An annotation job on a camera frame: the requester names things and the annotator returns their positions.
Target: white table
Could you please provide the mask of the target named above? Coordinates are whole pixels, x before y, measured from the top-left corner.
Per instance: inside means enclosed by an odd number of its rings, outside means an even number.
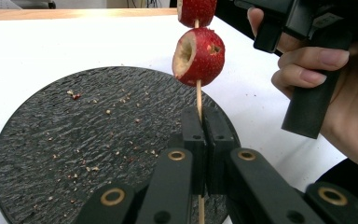
[[[217,18],[210,28],[226,44],[226,64],[203,90],[225,110],[243,147],[260,151],[301,190],[344,159],[321,136],[312,140],[281,129],[289,100],[270,83],[277,56],[255,50],[253,41]],[[185,31],[174,15],[0,21],[0,132],[24,101],[61,77],[120,65],[171,74]]]

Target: textured black surface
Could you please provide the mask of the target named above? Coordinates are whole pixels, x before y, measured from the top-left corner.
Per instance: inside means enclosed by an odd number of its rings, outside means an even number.
[[[69,90],[81,97],[74,100]],[[0,208],[7,221],[71,223],[97,188],[142,183],[170,134],[181,132],[182,109],[195,104],[195,88],[136,67],[91,69],[46,86],[0,135]],[[206,223],[222,223],[224,198],[206,198],[205,211]],[[192,213],[197,223],[197,202]]]

